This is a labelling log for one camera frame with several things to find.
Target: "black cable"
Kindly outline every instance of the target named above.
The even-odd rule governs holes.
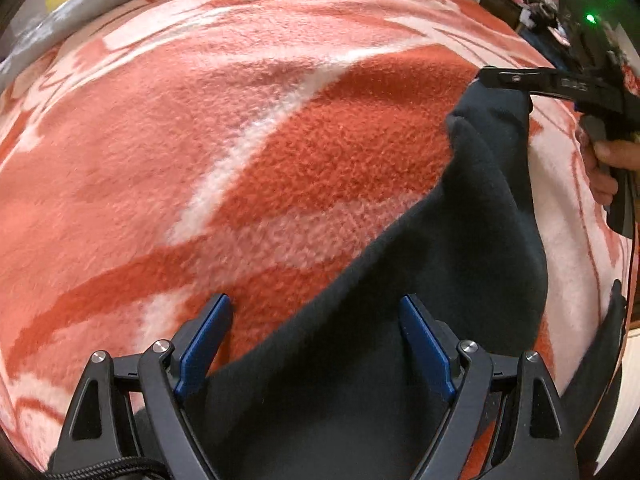
[[[139,456],[116,458],[66,473],[45,473],[47,480],[115,480],[121,476],[142,473],[170,480],[166,466],[158,460]]]

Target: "wooden furniture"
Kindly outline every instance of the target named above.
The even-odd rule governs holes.
[[[480,0],[480,5],[496,18],[503,20],[513,30],[517,30],[522,6],[513,0]]]

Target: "black fabric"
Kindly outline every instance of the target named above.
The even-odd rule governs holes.
[[[595,480],[633,480],[640,478],[640,412],[626,430],[620,444],[595,476]]]
[[[578,455],[578,462],[580,463],[580,469],[584,478],[588,478],[589,475],[593,475],[596,471],[598,455],[607,438],[607,433],[609,433],[613,415],[616,413],[621,382],[622,368],[619,368],[610,388],[602,397],[602,401],[593,417],[593,421],[589,425],[589,429],[581,438],[578,446],[576,446],[575,451]],[[562,402],[564,405],[567,405],[567,398],[564,397]]]
[[[562,395],[562,407],[574,433],[574,440],[577,440],[587,425],[600,397],[613,378],[620,354],[625,319],[626,301],[622,296],[622,284],[616,281],[611,290],[609,311]],[[585,452],[583,460],[587,460],[590,457],[588,446],[578,446],[578,452],[581,449]]]
[[[474,83],[440,183],[262,345],[207,385],[200,439],[227,479],[407,479],[442,403],[398,328],[416,292],[461,338],[532,347],[546,261],[527,165],[530,99]]]

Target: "red and white blanket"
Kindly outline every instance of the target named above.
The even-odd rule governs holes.
[[[250,350],[427,193],[478,67],[546,65],[472,0],[133,0],[0,96],[0,423],[46,466],[97,349],[140,352],[216,291]],[[548,265],[537,350],[563,391],[626,283],[577,121],[534,98]]]

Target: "blue finger pad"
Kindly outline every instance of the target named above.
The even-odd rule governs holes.
[[[400,327],[429,388],[447,402],[453,402],[456,389],[451,380],[449,361],[408,296],[400,301]]]
[[[184,402],[200,389],[232,321],[231,301],[223,294],[217,298],[215,306],[196,332],[180,361],[180,380],[174,390],[178,401]]]

